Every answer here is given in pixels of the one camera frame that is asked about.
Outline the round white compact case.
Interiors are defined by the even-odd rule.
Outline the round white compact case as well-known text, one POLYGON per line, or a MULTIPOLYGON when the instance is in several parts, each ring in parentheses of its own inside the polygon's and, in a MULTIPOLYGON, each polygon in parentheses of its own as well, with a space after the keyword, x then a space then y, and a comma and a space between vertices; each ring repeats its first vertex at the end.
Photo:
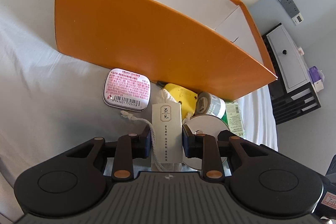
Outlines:
POLYGON ((182 125, 183 163, 205 172, 224 163, 226 158, 220 155, 218 136, 227 130, 228 126, 215 116, 191 118, 182 125))

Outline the purple tissue pack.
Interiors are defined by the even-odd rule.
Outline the purple tissue pack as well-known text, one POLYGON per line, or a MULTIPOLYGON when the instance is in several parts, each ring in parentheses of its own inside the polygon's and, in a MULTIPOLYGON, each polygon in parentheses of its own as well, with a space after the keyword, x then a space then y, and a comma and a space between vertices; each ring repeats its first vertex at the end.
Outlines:
POLYGON ((325 75, 323 74, 323 72, 320 71, 316 66, 312 66, 309 68, 309 74, 314 84, 316 92, 320 92, 321 90, 323 90, 324 89, 323 82, 325 80, 325 75))

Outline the small grey jar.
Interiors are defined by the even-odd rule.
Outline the small grey jar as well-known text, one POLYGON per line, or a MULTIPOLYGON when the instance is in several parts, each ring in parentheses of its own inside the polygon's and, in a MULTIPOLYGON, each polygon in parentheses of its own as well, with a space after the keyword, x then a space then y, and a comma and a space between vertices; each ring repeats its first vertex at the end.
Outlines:
POLYGON ((226 111, 225 102, 208 92, 201 92, 198 94, 196 104, 196 115, 213 115, 218 118, 223 118, 226 111))

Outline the white wall thermostat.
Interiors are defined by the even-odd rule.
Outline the white wall thermostat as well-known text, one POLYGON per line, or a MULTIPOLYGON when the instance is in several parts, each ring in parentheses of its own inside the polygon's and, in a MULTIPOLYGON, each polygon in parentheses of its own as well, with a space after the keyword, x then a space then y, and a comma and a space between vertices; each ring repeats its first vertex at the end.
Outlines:
POLYGON ((297 26, 299 25, 300 23, 303 22, 303 17, 301 15, 301 13, 299 12, 298 14, 296 14, 293 18, 292 18, 292 21, 294 22, 294 24, 297 26))

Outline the white bed sheet mattress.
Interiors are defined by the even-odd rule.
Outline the white bed sheet mattress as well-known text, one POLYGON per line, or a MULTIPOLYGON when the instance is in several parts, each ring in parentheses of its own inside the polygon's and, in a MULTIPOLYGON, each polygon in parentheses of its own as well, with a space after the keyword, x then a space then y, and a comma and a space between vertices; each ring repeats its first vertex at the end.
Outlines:
MULTIPOLYGON (((1 0, 1 223, 23 211, 14 184, 25 170, 89 139, 116 140, 145 123, 121 116, 102 91, 112 68, 58 51, 55 0, 1 0)), ((268 85, 238 99, 244 118, 274 123, 268 85)))

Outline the pink mint tin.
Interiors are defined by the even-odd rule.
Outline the pink mint tin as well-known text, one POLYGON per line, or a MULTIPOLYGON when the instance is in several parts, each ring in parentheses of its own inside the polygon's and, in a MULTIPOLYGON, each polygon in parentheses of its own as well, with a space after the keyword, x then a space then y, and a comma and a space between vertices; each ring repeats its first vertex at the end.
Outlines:
POLYGON ((146 76, 115 68, 106 77, 102 98, 110 107, 141 112, 149 104, 150 93, 151 83, 146 76))

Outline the yellow tape measure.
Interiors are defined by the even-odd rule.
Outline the yellow tape measure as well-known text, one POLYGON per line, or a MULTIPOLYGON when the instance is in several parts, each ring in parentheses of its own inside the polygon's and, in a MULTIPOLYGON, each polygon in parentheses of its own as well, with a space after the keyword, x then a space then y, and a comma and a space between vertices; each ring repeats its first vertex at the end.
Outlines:
POLYGON ((194 115, 198 99, 197 93, 172 83, 158 81, 157 85, 162 88, 159 92, 158 102, 177 102, 181 105, 182 123, 194 115))

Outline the orange cardboard storage box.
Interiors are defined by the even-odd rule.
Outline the orange cardboard storage box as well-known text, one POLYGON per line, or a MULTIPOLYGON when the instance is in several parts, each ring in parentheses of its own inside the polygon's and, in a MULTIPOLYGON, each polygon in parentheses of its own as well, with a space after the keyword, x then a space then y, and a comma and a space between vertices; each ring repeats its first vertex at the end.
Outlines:
POLYGON ((236 100, 277 77, 240 0, 55 0, 59 52, 236 100))

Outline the grey wall switch panel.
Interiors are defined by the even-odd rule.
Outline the grey wall switch panel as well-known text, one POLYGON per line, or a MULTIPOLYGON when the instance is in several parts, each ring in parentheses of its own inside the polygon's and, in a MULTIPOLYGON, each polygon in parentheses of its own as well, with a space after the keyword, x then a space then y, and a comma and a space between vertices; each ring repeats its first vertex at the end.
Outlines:
POLYGON ((299 9, 293 0, 278 0, 290 18, 299 14, 299 9))

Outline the white drawstring pouch with label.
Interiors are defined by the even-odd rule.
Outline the white drawstring pouch with label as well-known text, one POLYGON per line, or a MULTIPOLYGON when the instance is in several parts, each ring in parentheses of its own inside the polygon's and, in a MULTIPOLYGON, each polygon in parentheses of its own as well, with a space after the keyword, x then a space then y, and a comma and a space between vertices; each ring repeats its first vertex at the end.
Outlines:
POLYGON ((162 89, 151 107, 151 120, 137 118, 122 110, 121 116, 149 126, 151 136, 151 170, 178 172, 182 170, 182 116, 181 104, 162 89))

